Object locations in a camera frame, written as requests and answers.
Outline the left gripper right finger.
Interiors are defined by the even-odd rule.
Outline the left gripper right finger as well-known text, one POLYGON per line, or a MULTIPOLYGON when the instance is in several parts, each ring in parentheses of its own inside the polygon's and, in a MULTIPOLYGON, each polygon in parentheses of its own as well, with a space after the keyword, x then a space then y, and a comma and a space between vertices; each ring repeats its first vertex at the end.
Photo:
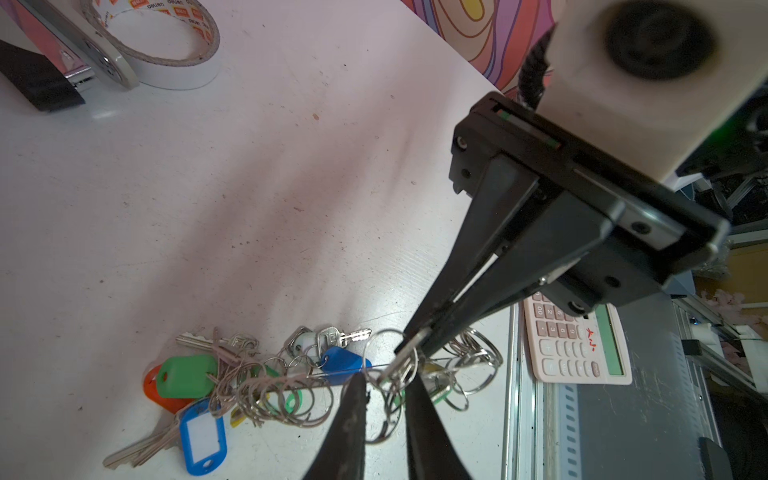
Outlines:
POLYGON ((409 479, 470 479, 420 376, 405 393, 409 479))

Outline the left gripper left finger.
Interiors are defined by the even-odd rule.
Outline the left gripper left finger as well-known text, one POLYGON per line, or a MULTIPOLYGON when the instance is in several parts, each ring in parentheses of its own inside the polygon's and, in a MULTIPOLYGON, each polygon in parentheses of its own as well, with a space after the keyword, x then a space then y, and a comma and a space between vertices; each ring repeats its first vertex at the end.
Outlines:
POLYGON ((364 478, 366 412, 366 378, 355 373, 346 384, 338 411, 305 480, 364 478))

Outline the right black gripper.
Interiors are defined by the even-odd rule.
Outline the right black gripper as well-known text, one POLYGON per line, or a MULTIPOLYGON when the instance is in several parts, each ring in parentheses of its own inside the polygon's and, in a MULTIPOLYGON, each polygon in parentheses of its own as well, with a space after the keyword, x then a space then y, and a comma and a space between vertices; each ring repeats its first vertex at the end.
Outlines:
POLYGON ((565 313, 664 289, 722 248, 729 223, 491 93, 454 131, 450 177, 471 204, 405 328, 430 356, 541 292, 565 313))

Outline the large keyring with coloured keys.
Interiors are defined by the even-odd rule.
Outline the large keyring with coloured keys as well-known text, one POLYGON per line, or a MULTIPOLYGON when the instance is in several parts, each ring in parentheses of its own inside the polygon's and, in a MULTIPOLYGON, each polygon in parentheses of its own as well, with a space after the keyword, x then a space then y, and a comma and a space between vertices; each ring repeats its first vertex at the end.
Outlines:
POLYGON ((103 465, 110 470, 139 467, 161 450, 178 446, 187 473, 207 475, 228 454, 227 427, 245 421, 257 427, 269 421, 318 427, 341 404, 355 376, 364 383, 363 401, 373 401, 374 417, 381 423, 377 430, 366 429, 364 442, 380 444, 399 426, 412 382, 421 383, 432 403, 457 396, 465 411, 470 396, 486 388, 503 364, 497 347, 473 328, 450 340, 443 358, 412 352, 407 358, 372 364, 372 344, 399 335, 394 329, 344 333, 334 327, 301 327, 277 354, 260 357, 252 336, 183 333, 177 343, 195 349, 195 354, 170 357, 143 380, 145 396, 172 414, 171 423, 107 456, 103 465))

